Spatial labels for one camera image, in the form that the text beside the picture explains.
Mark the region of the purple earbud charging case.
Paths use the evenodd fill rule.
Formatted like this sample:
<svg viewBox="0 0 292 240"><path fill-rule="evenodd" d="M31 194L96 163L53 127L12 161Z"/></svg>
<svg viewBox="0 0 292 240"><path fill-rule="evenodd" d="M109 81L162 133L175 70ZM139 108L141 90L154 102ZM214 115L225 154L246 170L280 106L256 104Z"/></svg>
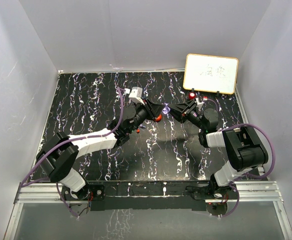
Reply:
<svg viewBox="0 0 292 240"><path fill-rule="evenodd" d="M162 109L162 113L164 114L164 115L168 115L169 114L169 112L170 112L170 108L169 108L169 105L167 104L167 103L164 103L164 108Z"/></svg>

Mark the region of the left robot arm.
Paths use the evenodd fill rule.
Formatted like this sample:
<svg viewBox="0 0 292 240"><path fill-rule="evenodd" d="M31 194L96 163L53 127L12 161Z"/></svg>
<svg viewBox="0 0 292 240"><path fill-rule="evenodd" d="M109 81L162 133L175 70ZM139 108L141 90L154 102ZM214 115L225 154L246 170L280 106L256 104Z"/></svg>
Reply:
<svg viewBox="0 0 292 240"><path fill-rule="evenodd" d="M159 121L164 104L156 104L148 99L134 106L125 106L120 125L116 128L119 118L115 118L104 128L89 137L88 134L67 135L63 131L56 133L36 156L36 161L47 154L53 147L66 141L51 152L39 165L52 183L60 183L69 188L72 196L84 200L89 195L89 184L75 169L74 162L81 156L101 150L111 150L122 146L130 139L130 134L138 130L145 120Z"/></svg>

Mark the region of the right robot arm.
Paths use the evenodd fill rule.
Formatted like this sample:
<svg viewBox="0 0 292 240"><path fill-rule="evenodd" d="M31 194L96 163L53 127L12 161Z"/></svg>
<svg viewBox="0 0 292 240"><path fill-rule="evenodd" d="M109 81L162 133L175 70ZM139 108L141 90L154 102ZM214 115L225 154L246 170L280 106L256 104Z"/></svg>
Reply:
<svg viewBox="0 0 292 240"><path fill-rule="evenodd" d="M189 185L185 188L192 196L219 199L232 190L238 178L267 163L269 156L254 127L242 124L218 130L218 111L213 108L201 110L202 105L202 102L192 99L167 107L169 114L179 123L189 121L198 127L198 139L203 147L226 149L227 162L211 175L206 186Z"/></svg>

